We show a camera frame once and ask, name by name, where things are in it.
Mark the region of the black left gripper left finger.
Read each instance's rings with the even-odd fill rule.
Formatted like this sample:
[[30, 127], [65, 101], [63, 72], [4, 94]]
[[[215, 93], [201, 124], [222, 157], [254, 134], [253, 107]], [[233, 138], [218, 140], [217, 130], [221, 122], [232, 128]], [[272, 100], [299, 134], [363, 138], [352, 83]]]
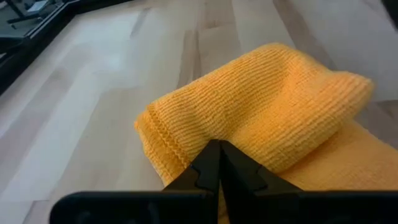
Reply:
[[220, 142], [211, 140], [163, 191], [217, 197], [220, 186]]

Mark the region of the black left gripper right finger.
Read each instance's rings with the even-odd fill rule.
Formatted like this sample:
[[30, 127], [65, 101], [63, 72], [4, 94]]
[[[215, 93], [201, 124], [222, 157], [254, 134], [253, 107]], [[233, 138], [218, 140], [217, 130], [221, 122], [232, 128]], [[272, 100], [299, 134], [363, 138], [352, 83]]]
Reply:
[[228, 141], [221, 141], [221, 184], [230, 223], [298, 223], [301, 189]]

